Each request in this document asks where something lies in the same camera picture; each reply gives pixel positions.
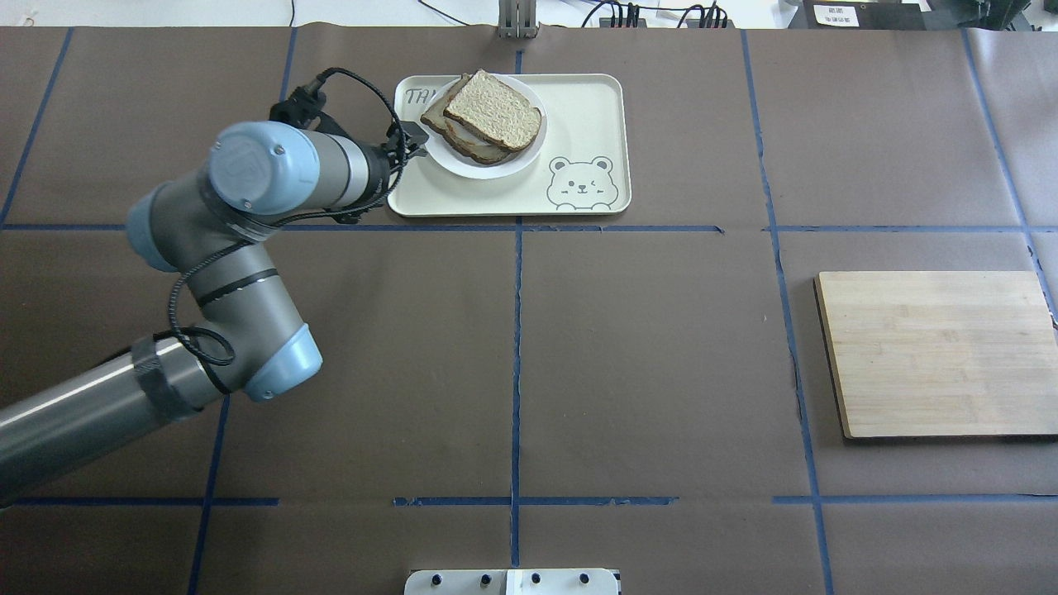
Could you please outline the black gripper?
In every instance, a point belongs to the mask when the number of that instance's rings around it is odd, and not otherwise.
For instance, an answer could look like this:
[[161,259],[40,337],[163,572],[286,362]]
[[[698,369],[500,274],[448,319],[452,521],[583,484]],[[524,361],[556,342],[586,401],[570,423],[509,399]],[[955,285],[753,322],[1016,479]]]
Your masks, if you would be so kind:
[[387,179],[402,173],[411,159],[428,156],[426,143],[430,136],[419,123],[398,121],[394,130],[396,132],[387,133],[387,140],[380,146],[387,161]]

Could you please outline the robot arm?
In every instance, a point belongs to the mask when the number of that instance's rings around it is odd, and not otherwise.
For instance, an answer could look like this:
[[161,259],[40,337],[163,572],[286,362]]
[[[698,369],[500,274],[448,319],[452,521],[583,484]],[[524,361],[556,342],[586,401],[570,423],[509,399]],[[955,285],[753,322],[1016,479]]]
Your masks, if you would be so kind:
[[200,169],[130,208],[132,249],[177,274],[169,329],[2,410],[2,505],[185,421],[223,396],[267,402],[322,367],[264,242],[282,226],[351,221],[384,202],[427,133],[394,121],[370,145],[276,121],[220,132]]

